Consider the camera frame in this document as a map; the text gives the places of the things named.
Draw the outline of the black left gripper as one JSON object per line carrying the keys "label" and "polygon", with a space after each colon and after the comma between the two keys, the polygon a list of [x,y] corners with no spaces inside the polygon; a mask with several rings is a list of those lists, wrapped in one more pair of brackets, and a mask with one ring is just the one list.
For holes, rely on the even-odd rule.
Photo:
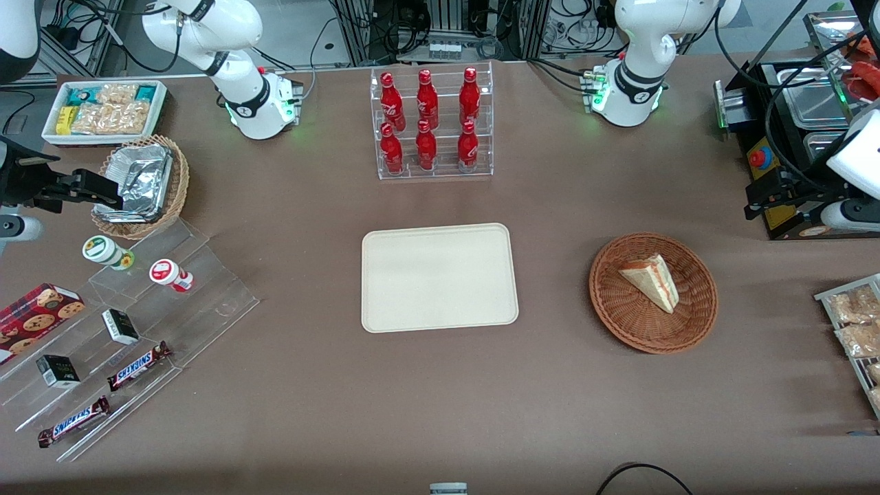
{"label": "black left gripper", "polygon": [[867,194],[829,166],[820,166],[818,176],[809,175],[792,165],[783,166],[782,173],[778,169],[767,169],[760,177],[752,178],[745,194],[745,218],[748,221],[776,206],[793,206],[791,218],[796,222],[821,222],[821,212],[826,204],[834,201],[849,204],[846,209],[868,207]]}

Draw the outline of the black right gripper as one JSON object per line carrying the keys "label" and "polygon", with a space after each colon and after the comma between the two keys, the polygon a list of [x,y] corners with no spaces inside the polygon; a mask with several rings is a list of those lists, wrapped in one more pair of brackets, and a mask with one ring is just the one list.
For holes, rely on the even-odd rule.
{"label": "black right gripper", "polygon": [[[16,142],[2,138],[2,206],[32,207],[44,211],[63,211],[64,201],[101,204],[122,210],[124,200],[119,185],[102,175],[64,175],[54,172],[48,163],[57,157],[36,153]],[[76,179],[76,193],[60,179]]]}

